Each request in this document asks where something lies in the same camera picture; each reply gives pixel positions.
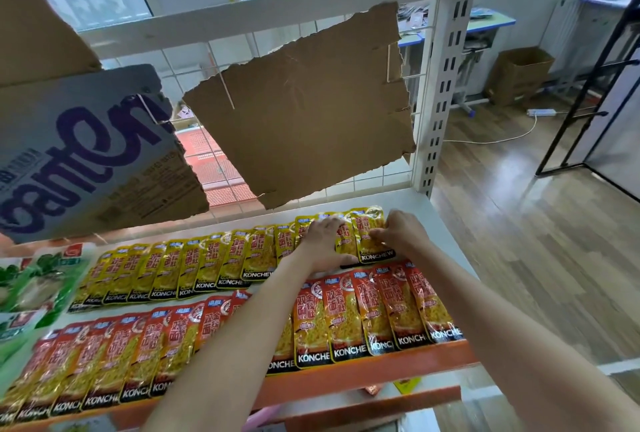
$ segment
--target electrical cord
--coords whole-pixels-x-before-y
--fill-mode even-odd
[[[537,116],[537,115],[534,115],[534,117],[535,117],[535,119],[533,120],[533,127],[532,127],[532,128],[530,128],[528,132],[525,132],[524,134],[522,134],[522,135],[520,135],[520,136],[511,137],[511,138],[509,138],[509,139],[503,139],[503,140],[501,140],[501,141],[491,141],[491,142],[448,141],[448,140],[444,140],[444,141],[442,141],[442,142],[457,142],[457,143],[460,143],[460,144],[482,144],[482,145],[484,145],[484,144],[498,144],[498,143],[500,143],[500,142],[513,141],[513,140],[519,139],[519,138],[521,138],[521,137],[528,136],[530,133],[532,133],[533,129],[535,129],[535,128],[536,128],[536,124],[538,123],[538,116]]]

